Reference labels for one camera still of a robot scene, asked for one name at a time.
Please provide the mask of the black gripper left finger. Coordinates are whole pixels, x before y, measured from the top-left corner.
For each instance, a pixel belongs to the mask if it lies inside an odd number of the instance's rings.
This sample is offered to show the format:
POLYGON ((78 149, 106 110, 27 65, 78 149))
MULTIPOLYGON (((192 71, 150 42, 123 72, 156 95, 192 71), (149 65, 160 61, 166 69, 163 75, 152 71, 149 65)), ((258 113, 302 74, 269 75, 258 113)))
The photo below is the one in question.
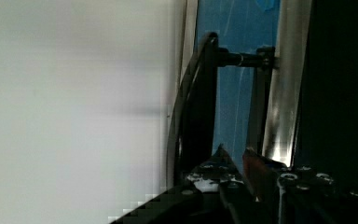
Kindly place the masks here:
POLYGON ((217 192, 218 186, 225 182, 243 184, 244 180, 223 145, 219 145, 207 161, 184 173, 184 183, 202 193, 217 192))

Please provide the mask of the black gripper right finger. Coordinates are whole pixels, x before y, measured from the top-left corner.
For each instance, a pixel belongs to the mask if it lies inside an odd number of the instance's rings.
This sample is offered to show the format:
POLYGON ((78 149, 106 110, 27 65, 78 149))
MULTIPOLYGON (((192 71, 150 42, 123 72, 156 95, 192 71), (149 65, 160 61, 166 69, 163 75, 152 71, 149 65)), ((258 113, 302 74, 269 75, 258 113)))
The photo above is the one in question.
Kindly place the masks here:
POLYGON ((244 175, 251 184, 255 196, 264 203, 271 203, 276 189, 277 172, 286 165, 257 154, 247 147, 242 155, 244 175))

